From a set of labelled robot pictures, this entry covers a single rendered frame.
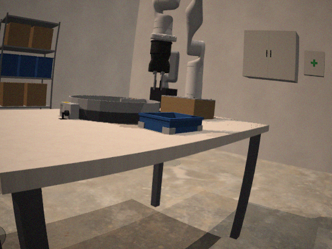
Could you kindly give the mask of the blue square tray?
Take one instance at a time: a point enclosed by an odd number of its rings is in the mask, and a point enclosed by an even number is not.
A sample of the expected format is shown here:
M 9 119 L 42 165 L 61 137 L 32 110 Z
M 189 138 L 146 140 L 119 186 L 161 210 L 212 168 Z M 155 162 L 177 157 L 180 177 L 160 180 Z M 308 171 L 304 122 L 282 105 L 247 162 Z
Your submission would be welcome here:
M 140 115 L 138 127 L 168 135 L 202 131 L 202 120 L 204 119 L 175 112 L 139 113 L 138 115 Z

